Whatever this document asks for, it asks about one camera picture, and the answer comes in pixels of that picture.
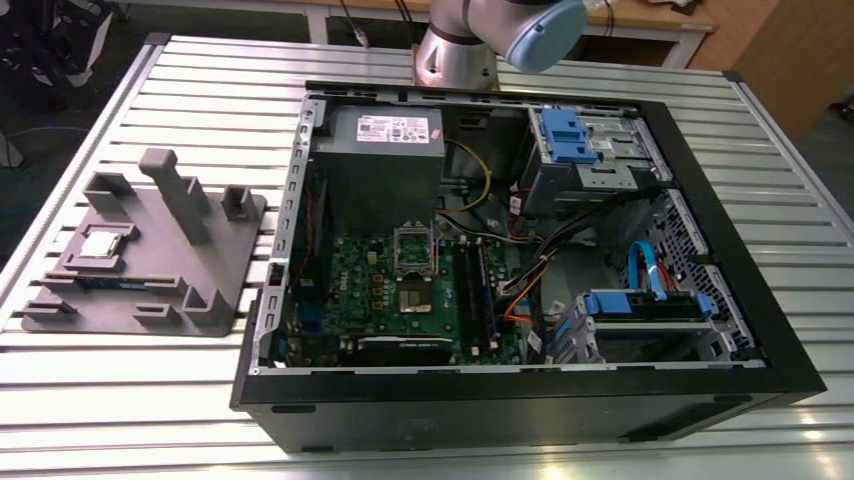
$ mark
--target blue plastic latch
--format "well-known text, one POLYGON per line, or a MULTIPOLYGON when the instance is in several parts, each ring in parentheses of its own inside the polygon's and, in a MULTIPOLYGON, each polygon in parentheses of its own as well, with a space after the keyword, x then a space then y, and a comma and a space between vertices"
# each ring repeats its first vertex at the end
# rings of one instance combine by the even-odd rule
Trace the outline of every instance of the blue plastic latch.
POLYGON ((578 118, 576 110, 545 109, 544 131, 552 146, 552 159, 556 163, 592 164, 600 159, 597 152, 588 146, 588 128, 578 118))
POLYGON ((598 313, 632 314, 629 296, 621 292, 596 292, 585 295, 585 308, 589 315, 598 313))
POLYGON ((588 315, 596 315, 600 313, 600 303, 597 302, 597 298, 593 294, 585 295, 585 309, 588 310, 588 315))
POLYGON ((629 296, 620 292, 597 293, 597 301, 602 313, 632 313, 632 305, 629 304, 629 296))
POLYGON ((700 311, 704 315, 704 318, 709 318, 715 313, 715 303, 709 295, 705 293, 697 294, 697 305, 700 306, 700 311))

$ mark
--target floor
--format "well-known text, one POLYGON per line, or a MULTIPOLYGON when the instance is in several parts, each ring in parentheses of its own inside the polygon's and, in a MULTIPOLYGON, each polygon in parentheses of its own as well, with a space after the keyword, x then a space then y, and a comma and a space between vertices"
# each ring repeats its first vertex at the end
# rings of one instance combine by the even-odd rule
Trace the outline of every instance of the floor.
MULTIPOLYGON (((330 41, 358 45, 346 21, 330 20, 330 41)), ((408 48, 402 22, 357 19, 377 47, 408 48)), ((131 19, 114 21, 105 50, 95 64, 87 88, 91 102, 86 108, 46 116, 25 112, 0 89, 0 127, 9 133, 46 126, 89 129, 153 31, 181 35, 222 36, 290 42, 309 41, 309 28, 300 15, 270 14, 181 7, 134 5, 131 19)), ((0 168, 0 267, 13 255, 30 223, 63 174, 85 133, 74 130, 21 136, 15 145, 26 163, 11 170, 0 168)), ((831 191, 851 215, 854 215, 854 123, 828 112, 797 146, 831 191)))

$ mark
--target wooden table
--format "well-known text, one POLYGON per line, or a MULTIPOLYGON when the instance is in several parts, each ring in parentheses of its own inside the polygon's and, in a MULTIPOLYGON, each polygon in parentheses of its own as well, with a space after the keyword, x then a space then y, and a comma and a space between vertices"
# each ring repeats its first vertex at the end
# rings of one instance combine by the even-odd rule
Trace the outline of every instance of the wooden table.
MULTIPOLYGON (((280 13, 301 13, 309 20, 312 43, 329 44, 328 18, 344 17, 340 0, 123 0, 126 3, 209 7, 280 13)), ((650 5, 646 0, 613 0, 616 25, 613 37, 661 40, 675 44, 664 67, 685 68, 708 33, 717 24, 704 7, 688 17, 668 5, 650 5)), ((346 0, 350 13, 360 18, 401 20, 394 0, 346 0)), ((418 22, 428 22, 432 0, 406 0, 418 22)), ((590 14, 585 35, 606 36, 608 8, 590 14)))

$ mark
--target wire bundle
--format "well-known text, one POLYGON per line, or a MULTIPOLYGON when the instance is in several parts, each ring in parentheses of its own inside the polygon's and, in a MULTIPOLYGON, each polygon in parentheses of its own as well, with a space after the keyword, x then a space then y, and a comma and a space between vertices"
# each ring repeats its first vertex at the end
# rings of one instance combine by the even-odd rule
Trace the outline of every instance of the wire bundle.
POLYGON ((406 27, 410 32, 410 42, 413 43, 413 45, 416 45, 418 43, 418 40, 416 35, 416 21, 413 20, 413 13, 410 12, 410 7, 406 4, 406 0, 396 0, 396 5, 398 5, 401 18, 404 18, 404 22, 406 23, 406 27))

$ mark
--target metal work table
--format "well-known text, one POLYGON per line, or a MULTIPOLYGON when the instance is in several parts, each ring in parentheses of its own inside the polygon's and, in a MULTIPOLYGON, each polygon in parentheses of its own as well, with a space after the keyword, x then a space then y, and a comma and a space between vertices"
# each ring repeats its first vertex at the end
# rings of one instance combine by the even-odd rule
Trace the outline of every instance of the metal work table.
MULTIPOLYGON (((166 146, 182 174, 209 187, 249 184, 277 206, 305 80, 406 84, 410 64, 404 51, 210 38, 143 48, 0 276, 0 476, 852 478, 854 228, 751 91, 713 72, 568 63, 529 76, 502 66, 501 82, 671 105, 831 388, 796 407, 673 443, 286 455, 229 409, 246 318, 222 339, 23 331, 14 311, 83 217, 93 172, 147 184, 137 161, 147 146, 166 146)), ((276 217, 269 207, 244 315, 276 217)))

